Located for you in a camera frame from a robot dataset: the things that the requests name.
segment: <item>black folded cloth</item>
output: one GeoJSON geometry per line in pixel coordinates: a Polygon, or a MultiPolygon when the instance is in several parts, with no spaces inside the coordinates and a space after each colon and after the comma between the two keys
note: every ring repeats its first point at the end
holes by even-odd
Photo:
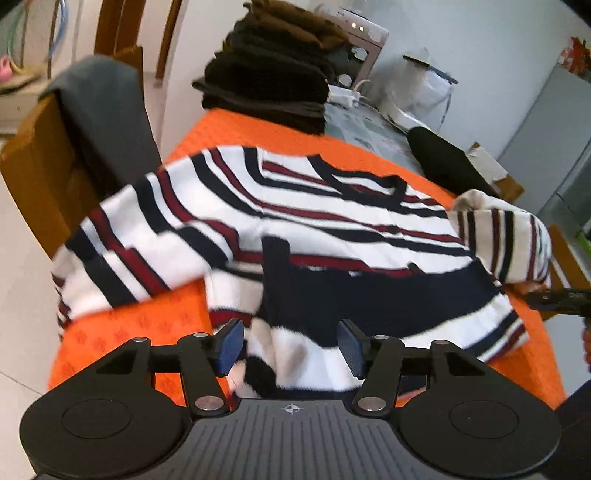
{"type": "Polygon", "coordinates": [[[249,108],[237,103],[229,102],[224,98],[216,95],[203,95],[203,108],[223,108],[224,110],[230,110],[231,112],[242,113],[243,115],[249,115],[274,124],[285,125],[286,127],[294,128],[300,132],[306,134],[321,135],[324,133],[326,121],[324,117],[315,118],[305,115],[296,115],[294,113],[286,113],[275,110],[265,110],[249,108]]]}
{"type": "Polygon", "coordinates": [[[203,108],[223,108],[295,128],[324,133],[329,87],[315,66],[255,46],[220,51],[193,82],[203,108]]]}
{"type": "Polygon", "coordinates": [[[219,51],[205,68],[205,81],[252,100],[324,103],[329,87],[316,67],[267,52],[219,51]]]}
{"type": "Polygon", "coordinates": [[[499,196],[462,150],[431,130],[415,127],[408,132],[407,141],[427,180],[456,195],[476,189],[490,197],[499,196]]]}
{"type": "Polygon", "coordinates": [[[261,28],[251,22],[248,15],[236,22],[224,43],[224,51],[257,54],[265,50],[317,67],[329,83],[336,78],[335,69],[326,59],[326,51],[318,45],[298,41],[285,32],[261,28]]]}

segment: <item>chair backrest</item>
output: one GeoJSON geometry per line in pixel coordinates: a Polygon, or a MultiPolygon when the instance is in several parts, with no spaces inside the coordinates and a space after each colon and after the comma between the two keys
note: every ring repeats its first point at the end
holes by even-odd
{"type": "Polygon", "coordinates": [[[39,101],[0,153],[0,172],[50,257],[99,199],[61,120],[54,95],[39,101]]]}

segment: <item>tiled floor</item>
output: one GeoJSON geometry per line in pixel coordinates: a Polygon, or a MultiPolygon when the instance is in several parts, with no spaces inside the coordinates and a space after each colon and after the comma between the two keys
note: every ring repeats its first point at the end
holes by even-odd
{"type": "Polygon", "coordinates": [[[0,177],[0,480],[34,475],[18,425],[59,345],[50,265],[0,177]]]}

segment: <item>striped cardigan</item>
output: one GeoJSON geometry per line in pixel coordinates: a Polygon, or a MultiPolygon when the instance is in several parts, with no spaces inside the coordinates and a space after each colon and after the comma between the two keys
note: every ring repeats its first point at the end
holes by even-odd
{"type": "Polygon", "coordinates": [[[358,388],[336,345],[343,316],[408,346],[445,338],[484,361],[526,337],[439,203],[397,176],[340,171],[318,155],[219,147],[177,161],[105,200],[53,263],[62,327],[204,277],[213,326],[240,317],[247,327],[229,376],[241,396],[358,388]],[[268,312],[285,293],[264,283],[272,238],[289,246],[290,275],[307,279],[290,288],[316,285],[300,316],[268,312]]]}

